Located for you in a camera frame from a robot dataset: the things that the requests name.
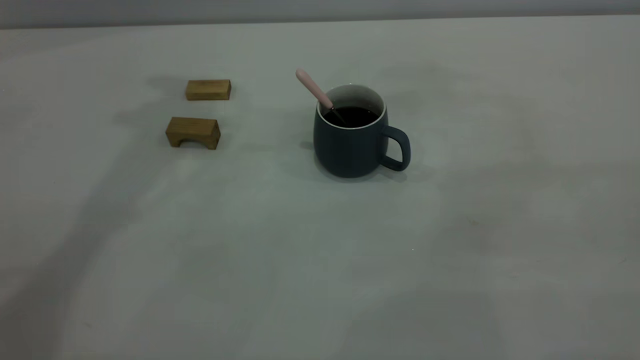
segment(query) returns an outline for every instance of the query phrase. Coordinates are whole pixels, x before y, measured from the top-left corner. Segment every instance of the mug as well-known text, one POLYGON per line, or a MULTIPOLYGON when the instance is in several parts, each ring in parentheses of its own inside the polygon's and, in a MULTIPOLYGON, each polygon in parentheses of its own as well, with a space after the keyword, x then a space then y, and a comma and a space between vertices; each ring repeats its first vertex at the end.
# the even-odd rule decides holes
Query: mug
POLYGON ((327 171, 339 177, 360 177, 378 165, 395 171, 406 169, 411 161, 409 138, 388 125, 387 105, 378 93, 366 86, 349 84, 332 88, 326 94, 338 111, 355 106, 380 114, 377 120, 361 127, 340 127, 324 118, 331 110, 317 104, 314 149, 327 171), (388 138, 400 144, 402 161, 387 156, 388 138))

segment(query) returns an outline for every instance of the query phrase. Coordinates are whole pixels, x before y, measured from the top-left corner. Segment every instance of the gray wall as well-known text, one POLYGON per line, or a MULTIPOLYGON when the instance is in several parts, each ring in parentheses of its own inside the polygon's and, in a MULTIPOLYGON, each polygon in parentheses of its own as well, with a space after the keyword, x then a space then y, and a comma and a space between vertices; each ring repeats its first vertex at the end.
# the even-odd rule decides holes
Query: gray wall
POLYGON ((640 13, 640 0, 0 0, 0 28, 640 13))

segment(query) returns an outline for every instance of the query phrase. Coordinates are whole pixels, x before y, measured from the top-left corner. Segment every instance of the rectangular wooden block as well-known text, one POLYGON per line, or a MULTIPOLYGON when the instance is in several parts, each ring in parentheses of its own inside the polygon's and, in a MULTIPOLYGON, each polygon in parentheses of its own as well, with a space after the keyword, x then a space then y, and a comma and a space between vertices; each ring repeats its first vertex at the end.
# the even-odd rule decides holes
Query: rectangular wooden block
POLYGON ((229 100, 231 80, 189 80, 187 100, 229 100))

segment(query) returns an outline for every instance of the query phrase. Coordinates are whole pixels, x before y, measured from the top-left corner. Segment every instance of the wooden toy block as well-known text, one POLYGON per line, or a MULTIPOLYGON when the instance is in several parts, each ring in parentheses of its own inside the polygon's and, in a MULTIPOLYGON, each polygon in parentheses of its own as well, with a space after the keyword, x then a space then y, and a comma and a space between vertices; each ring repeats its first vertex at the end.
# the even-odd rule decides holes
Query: wooden toy block
POLYGON ((218 121, 214 119, 172 117, 165 133, 173 147, 179 147, 184 140, 193 140, 215 150, 220 140, 220 128, 218 121))
POLYGON ((229 100, 231 80, 189 80, 187 100, 229 100))

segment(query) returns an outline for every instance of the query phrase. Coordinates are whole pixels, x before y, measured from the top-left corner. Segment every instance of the dark liquid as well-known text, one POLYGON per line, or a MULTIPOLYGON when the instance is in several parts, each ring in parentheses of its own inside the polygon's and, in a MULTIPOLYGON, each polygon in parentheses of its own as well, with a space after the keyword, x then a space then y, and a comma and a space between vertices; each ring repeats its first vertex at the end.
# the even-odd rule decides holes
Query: dark liquid
POLYGON ((344 122, 340 120, 333 111, 329 111, 324 119, 330 124, 340 127, 362 127, 371 124, 376 121, 380 115, 371 112, 370 110, 357 108, 355 106, 346 106, 344 108, 336 109, 340 116, 344 119, 344 122))

